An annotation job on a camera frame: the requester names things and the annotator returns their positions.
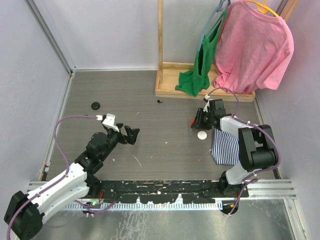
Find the white earbud charging case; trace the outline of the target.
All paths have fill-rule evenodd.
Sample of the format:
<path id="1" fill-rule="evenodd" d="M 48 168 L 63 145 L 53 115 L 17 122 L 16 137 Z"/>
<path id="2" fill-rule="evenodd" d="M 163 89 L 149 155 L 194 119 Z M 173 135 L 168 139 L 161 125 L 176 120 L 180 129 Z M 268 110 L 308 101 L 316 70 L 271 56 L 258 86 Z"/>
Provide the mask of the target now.
<path id="1" fill-rule="evenodd" d="M 198 133 L 197 133 L 197 137 L 199 140 L 205 140 L 207 137 L 208 137 L 208 134 L 203 131 L 203 130 L 200 130 Z"/>

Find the blue striped cloth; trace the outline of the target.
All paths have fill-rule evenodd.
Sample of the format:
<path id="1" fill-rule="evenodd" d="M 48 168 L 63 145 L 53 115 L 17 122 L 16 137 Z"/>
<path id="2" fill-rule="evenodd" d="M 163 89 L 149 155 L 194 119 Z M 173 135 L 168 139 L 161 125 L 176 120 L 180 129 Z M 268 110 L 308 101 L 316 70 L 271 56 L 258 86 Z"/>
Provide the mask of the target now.
<path id="1" fill-rule="evenodd" d="M 239 162 L 238 138 L 232 134 L 214 129 L 211 155 L 217 165 L 234 166 Z"/>

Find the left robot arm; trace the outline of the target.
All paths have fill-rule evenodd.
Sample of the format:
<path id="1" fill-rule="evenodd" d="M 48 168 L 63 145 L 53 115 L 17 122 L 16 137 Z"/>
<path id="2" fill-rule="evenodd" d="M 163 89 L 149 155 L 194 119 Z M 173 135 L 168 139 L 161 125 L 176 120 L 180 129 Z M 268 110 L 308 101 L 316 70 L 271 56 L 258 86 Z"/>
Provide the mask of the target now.
<path id="1" fill-rule="evenodd" d="M 140 129 L 125 126 L 126 134 L 118 129 L 106 127 L 106 132 L 92 135 L 85 151 L 66 170 L 42 186 L 28 192 L 16 192 L 9 202 L 4 221 L 8 225 L 6 238 L 11 233 L 21 240 L 30 240 L 38 234 L 43 225 L 68 204 L 87 196 L 95 198 L 100 193 L 100 181 L 95 173 L 117 144 L 134 145 Z"/>

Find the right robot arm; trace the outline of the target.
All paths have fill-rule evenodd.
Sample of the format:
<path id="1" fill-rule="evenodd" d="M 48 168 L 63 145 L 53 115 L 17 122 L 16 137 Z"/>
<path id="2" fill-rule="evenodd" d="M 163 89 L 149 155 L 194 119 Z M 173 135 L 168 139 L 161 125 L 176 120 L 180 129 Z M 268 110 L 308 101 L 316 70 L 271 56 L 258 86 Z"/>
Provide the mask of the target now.
<path id="1" fill-rule="evenodd" d="M 219 191 L 231 197 L 257 173 L 275 169 L 280 162 L 279 151 L 269 125 L 252 124 L 227 114 L 222 99 L 206 96 L 204 101 L 191 127 L 199 130 L 200 140 L 213 130 L 211 155 L 218 165 L 231 166 L 219 178 Z"/>

